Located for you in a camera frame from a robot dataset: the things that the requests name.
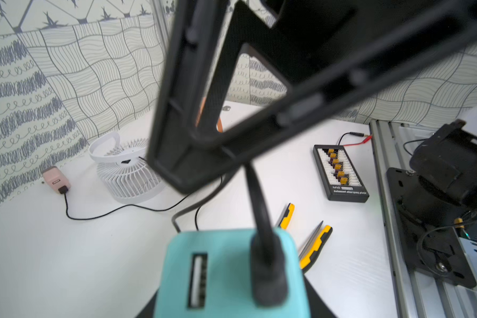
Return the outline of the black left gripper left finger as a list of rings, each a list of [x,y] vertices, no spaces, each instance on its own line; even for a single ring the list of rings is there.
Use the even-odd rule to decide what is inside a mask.
[[[289,138],[274,107],[225,133],[217,131],[243,51],[283,79],[290,77],[290,41],[242,1],[236,3],[223,47],[217,50],[226,6],[224,1],[180,1],[176,8],[147,162],[181,193],[200,189]]]

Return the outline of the teal usb charger plug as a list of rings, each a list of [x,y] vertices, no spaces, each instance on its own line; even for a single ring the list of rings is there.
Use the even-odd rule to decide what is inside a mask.
[[[285,256],[288,294],[279,306],[253,298],[250,246],[254,230],[190,231],[168,245],[154,317],[310,317],[294,240],[275,230]]]

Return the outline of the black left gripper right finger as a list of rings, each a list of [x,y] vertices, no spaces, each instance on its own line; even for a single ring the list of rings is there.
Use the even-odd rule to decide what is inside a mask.
[[[264,6],[275,18],[268,26],[290,41],[290,77],[283,79],[247,51],[241,54],[257,58],[286,86],[286,95],[267,108],[278,111],[276,121],[289,138],[477,40],[477,1]]]

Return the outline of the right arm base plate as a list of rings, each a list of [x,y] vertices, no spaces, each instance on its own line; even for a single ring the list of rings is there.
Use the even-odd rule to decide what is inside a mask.
[[[386,177],[407,267],[453,285],[475,288],[476,278],[452,227],[465,209],[415,172],[388,168]]]

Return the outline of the pink usb charger plug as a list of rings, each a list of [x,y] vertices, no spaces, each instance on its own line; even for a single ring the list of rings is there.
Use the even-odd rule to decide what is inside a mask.
[[[71,188],[71,184],[62,171],[52,166],[42,173],[42,177],[46,184],[48,184],[55,192],[66,194]]]

